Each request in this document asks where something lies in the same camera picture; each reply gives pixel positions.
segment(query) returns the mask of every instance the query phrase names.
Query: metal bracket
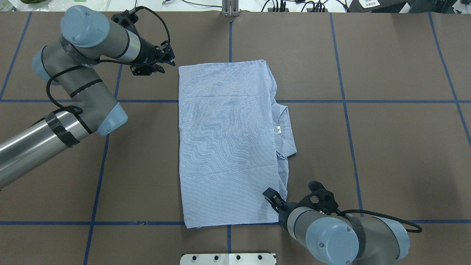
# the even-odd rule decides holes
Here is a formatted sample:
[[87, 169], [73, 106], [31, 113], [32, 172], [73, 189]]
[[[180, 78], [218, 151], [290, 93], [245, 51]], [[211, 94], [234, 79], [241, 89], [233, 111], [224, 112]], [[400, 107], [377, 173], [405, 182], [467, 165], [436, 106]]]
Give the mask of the metal bracket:
[[275, 253], [185, 254], [180, 265], [276, 265]]
[[238, 17], [239, 16], [239, 0], [222, 0], [222, 16]]

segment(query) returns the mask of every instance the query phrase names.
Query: black tape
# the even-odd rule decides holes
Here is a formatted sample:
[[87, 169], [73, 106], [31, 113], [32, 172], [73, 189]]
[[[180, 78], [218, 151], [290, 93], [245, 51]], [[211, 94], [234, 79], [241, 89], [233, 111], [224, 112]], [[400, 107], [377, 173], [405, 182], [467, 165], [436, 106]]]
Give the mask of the black tape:
[[100, 82], [103, 82], [103, 80], [101, 80], [101, 79], [96, 79], [96, 80], [93, 80], [92, 82], [86, 83], [85, 85], [83, 85], [83, 86], [77, 88], [74, 92], [72, 92], [72, 93], [70, 94], [70, 98], [75, 97], [78, 93], [80, 93], [80, 92], [84, 91], [85, 89], [89, 88], [90, 86], [92, 86], [92, 85], [94, 85], [94, 84], [98, 84], [98, 83], [100, 83]]
[[97, 58], [96, 60], [87, 58], [86, 56], [81, 54], [72, 43], [66, 40], [64, 36], [60, 35], [59, 39], [64, 51], [79, 65], [91, 68], [99, 63], [100, 58]]
[[350, 221], [353, 231], [357, 234], [358, 237], [358, 254], [356, 258], [359, 258], [365, 252], [366, 247], [366, 235], [365, 229], [361, 224], [360, 220], [351, 214], [346, 214], [345, 217]]
[[70, 132], [68, 132], [62, 123], [57, 118], [54, 112], [47, 114], [44, 117], [44, 120], [49, 125], [49, 128], [56, 134], [56, 136], [67, 146], [74, 147], [76, 144], [80, 143]]

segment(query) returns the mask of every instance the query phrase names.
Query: white metal plate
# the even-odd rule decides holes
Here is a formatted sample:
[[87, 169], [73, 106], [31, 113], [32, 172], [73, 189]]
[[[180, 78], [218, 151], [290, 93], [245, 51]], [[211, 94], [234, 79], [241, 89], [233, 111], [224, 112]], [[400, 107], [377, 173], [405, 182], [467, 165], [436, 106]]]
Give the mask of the white metal plate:
[[185, 254], [180, 265], [276, 265], [275, 257], [270, 253]]

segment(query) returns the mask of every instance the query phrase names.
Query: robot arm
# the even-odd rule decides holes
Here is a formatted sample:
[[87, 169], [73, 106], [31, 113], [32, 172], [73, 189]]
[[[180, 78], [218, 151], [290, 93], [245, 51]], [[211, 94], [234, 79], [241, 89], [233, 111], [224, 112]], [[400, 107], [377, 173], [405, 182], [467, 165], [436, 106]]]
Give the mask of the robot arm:
[[[154, 46], [141, 38], [134, 26], [137, 7], [112, 20], [84, 6], [74, 6], [61, 20], [61, 36], [44, 47], [33, 59], [36, 74], [48, 82], [47, 93], [59, 109], [46, 115], [22, 133], [0, 144], [0, 189], [25, 173], [78, 144], [89, 134], [105, 136], [127, 122], [114, 95], [93, 70], [100, 62], [130, 65], [134, 75], [165, 71], [156, 63], [175, 66], [170, 34]], [[115, 60], [100, 60], [100, 56]], [[49, 93], [51, 84], [61, 84], [73, 100], [64, 107]]]
[[[279, 213], [283, 229], [315, 258], [328, 265], [352, 262], [354, 265], [395, 265], [396, 260], [408, 254], [410, 241], [407, 232], [422, 231], [416, 224], [388, 215], [377, 214], [381, 217], [367, 218], [348, 214], [356, 210], [340, 212], [332, 192], [321, 183], [310, 182], [309, 189], [311, 193], [299, 203], [285, 202], [271, 188], [263, 195]], [[312, 203], [312, 197], [319, 202]], [[330, 216], [332, 213], [337, 213], [337, 216]], [[395, 219], [418, 229], [406, 230]]]

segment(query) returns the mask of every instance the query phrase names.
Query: brown table surface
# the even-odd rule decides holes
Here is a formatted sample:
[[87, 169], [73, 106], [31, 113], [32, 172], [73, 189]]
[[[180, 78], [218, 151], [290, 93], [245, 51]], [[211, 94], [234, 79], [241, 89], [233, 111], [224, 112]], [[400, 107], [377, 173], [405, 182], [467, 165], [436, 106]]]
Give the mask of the brown table surface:
[[[162, 42], [160, 22], [139, 15], [140, 34]], [[422, 234], [410, 234], [409, 255], [399, 264], [470, 263], [471, 16], [161, 15], [177, 66], [268, 62], [298, 147], [289, 160], [289, 201], [320, 181], [341, 209], [361, 207], [423, 226]], [[0, 142], [55, 109], [31, 60], [58, 37], [62, 16], [0, 13]], [[187, 230], [178, 68], [149, 77], [115, 64], [96, 69], [129, 121], [109, 137], [91, 135], [0, 192], [0, 264], [178, 264], [185, 253], [227, 252], [276, 253], [279, 265], [321, 264], [277, 225]], [[60, 87], [52, 93], [68, 99]]]

